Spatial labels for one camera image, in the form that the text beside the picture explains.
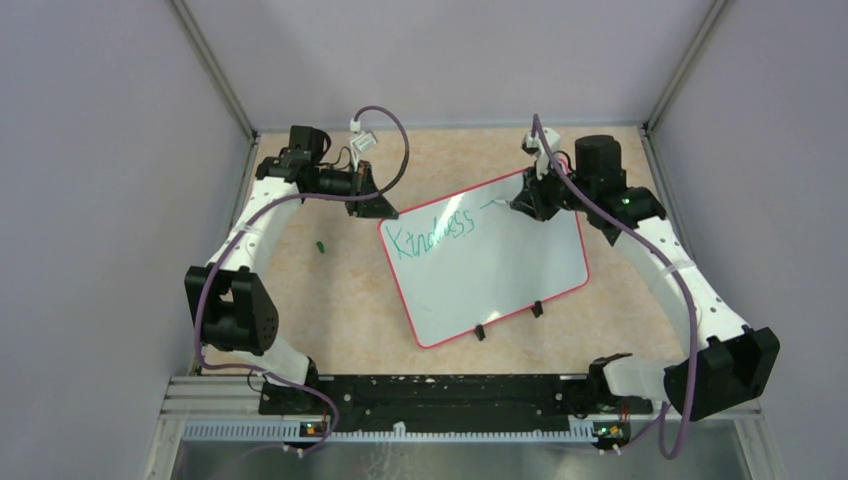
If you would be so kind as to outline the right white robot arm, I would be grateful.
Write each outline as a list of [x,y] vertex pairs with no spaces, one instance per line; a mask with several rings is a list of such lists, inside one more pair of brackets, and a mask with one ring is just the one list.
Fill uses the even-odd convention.
[[720,298],[680,244],[658,198],[628,185],[614,137],[578,138],[574,164],[558,159],[556,140],[549,129],[524,136],[522,148],[534,164],[523,171],[510,207],[539,222],[560,211],[584,213],[641,276],[685,355],[680,361],[630,353],[594,360],[589,404],[612,412],[626,397],[639,397],[700,421],[760,397],[781,349],[774,331],[753,328]]

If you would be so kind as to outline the white board with red frame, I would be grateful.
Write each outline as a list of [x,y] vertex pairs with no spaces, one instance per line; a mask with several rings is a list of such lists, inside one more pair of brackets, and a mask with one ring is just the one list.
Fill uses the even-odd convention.
[[382,220],[377,233],[415,342],[433,348],[585,286],[589,264],[575,214],[546,222],[495,205],[519,171]]

